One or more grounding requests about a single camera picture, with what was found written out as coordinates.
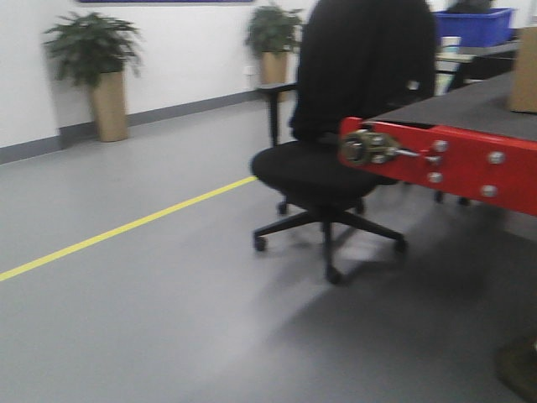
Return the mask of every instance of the yellow floor line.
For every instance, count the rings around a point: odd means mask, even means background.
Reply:
[[[226,191],[236,189],[239,186],[246,185],[247,183],[250,183],[255,180],[256,180],[255,176],[249,176],[239,181],[230,183],[229,185],[219,187],[218,189],[215,189],[214,191],[208,191],[207,193],[204,193],[200,196],[193,197],[189,200],[175,204],[174,206],[165,208],[164,210],[160,210],[159,212],[154,212],[153,214],[149,214],[146,217],[139,218],[138,220],[122,225],[121,227],[114,228],[100,235],[96,235],[95,237],[88,238],[79,243],[75,243],[74,245],[68,246],[67,248],[60,249],[52,254],[47,254],[46,256],[43,256],[42,258],[28,262],[27,264],[22,264],[19,267],[16,267],[14,269],[4,271],[3,273],[0,273],[0,281],[8,280],[8,279],[15,277],[16,275],[21,275],[22,273],[26,273],[27,271],[37,269],[38,267],[44,264],[48,264],[57,259],[63,258],[64,256],[68,254],[73,254],[74,252],[85,249],[88,246],[92,246],[96,243],[105,241],[109,238],[115,237],[116,235],[125,233],[127,231],[130,231],[131,229],[135,229],[144,224],[147,224],[148,222],[152,222],[158,218],[167,216],[168,214],[171,214],[172,212],[177,212],[185,207],[192,206],[193,204],[196,204],[199,202],[203,202],[204,200],[210,199],[211,197],[221,195],[222,193],[225,193]]]

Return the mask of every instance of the chair backrest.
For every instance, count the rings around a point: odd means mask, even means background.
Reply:
[[[435,90],[435,20],[425,0],[320,0],[304,28],[297,139],[335,133],[345,116],[370,118]]]

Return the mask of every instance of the blue plastic crate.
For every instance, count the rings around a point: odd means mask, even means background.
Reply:
[[[442,36],[460,36],[461,46],[501,44],[511,37],[512,14],[512,8],[492,8],[486,14],[435,13],[439,43]]]

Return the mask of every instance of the gray table top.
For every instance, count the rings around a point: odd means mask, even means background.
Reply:
[[[537,115],[508,109],[513,73],[384,113],[373,121],[420,123],[537,141]]]

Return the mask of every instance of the tan planter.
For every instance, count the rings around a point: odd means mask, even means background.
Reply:
[[[128,136],[123,73],[103,73],[91,89],[91,103],[101,141],[124,140]]]
[[[263,84],[286,82],[287,59],[288,52],[281,52],[277,55],[272,52],[264,52],[261,56],[261,82]],[[284,95],[279,96],[280,101],[285,99]]]

